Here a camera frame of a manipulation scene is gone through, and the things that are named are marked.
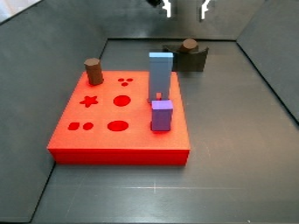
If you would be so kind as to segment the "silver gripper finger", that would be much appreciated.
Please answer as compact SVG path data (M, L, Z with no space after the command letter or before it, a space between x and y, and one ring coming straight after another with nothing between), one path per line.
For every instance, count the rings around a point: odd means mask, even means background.
M163 0L163 9L166 10L166 16L172 16L172 3L170 0Z
M208 9L210 2L211 0L204 0L200 5L200 21L206 19L206 13L210 10Z

